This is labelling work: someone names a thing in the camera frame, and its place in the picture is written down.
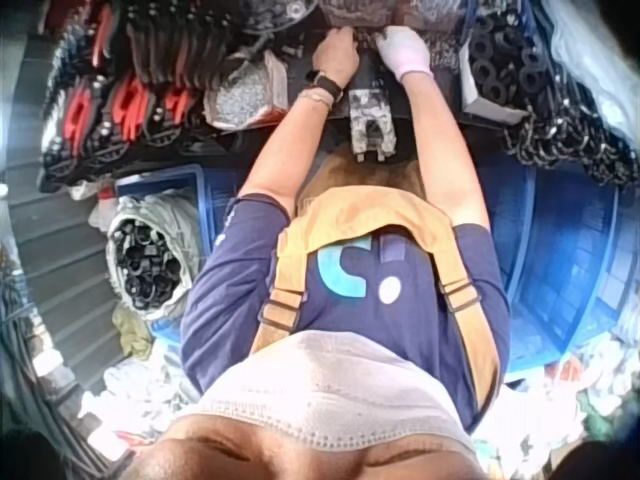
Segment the face mask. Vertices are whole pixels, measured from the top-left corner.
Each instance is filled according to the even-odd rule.
[[[188,413],[271,428],[317,450],[409,435],[471,442],[440,382],[352,333],[302,332],[227,370]]]

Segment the wristwatch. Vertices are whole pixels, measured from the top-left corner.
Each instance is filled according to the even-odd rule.
[[[333,97],[334,103],[338,103],[342,98],[342,88],[336,82],[327,77],[324,72],[318,70],[311,70],[307,73],[307,82],[309,82],[304,88],[308,90],[310,88],[321,88],[329,92]]]

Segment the navy t-shirt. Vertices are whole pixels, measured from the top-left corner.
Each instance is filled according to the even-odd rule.
[[[182,320],[183,366],[201,392],[248,356],[273,285],[278,235],[289,222],[266,195],[245,196],[230,209]],[[504,373],[509,311],[491,235],[471,224],[454,232]],[[456,320],[438,292],[428,255],[406,230],[386,227],[313,253],[306,285],[296,331],[353,332],[388,348],[437,378],[465,429],[474,428],[473,381]]]

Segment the bag of screws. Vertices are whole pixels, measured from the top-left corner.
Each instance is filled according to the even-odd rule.
[[[187,193],[121,197],[106,251],[115,291],[147,321],[180,317],[203,260],[200,238]]]
[[[220,130],[279,122],[288,108],[287,70],[270,50],[261,62],[240,64],[217,90],[204,95],[207,122]]]

